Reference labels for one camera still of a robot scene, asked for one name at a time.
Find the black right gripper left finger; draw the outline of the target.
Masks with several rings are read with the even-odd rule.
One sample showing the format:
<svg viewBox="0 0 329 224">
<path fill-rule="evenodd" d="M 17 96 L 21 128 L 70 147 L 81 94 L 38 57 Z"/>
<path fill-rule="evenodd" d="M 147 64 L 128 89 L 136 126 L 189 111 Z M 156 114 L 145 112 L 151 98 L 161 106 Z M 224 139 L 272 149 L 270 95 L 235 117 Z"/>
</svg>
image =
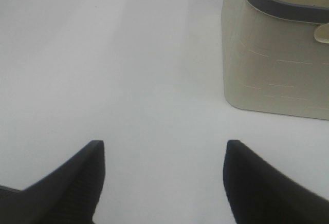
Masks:
<svg viewBox="0 0 329 224">
<path fill-rule="evenodd" d="M 1 186 L 1 223 L 93 223 L 104 180 L 104 142 L 94 140 L 23 190 Z"/>
</svg>

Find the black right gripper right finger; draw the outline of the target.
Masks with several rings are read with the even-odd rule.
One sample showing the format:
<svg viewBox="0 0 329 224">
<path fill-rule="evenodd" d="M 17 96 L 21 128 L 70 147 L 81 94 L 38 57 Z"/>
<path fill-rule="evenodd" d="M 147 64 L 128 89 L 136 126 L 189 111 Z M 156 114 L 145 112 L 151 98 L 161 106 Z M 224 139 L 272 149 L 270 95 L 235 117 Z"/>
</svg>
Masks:
<svg viewBox="0 0 329 224">
<path fill-rule="evenodd" d="M 291 180 L 239 140 L 229 140 L 225 193 L 236 223 L 328 223 L 328 200 Z"/>
</svg>

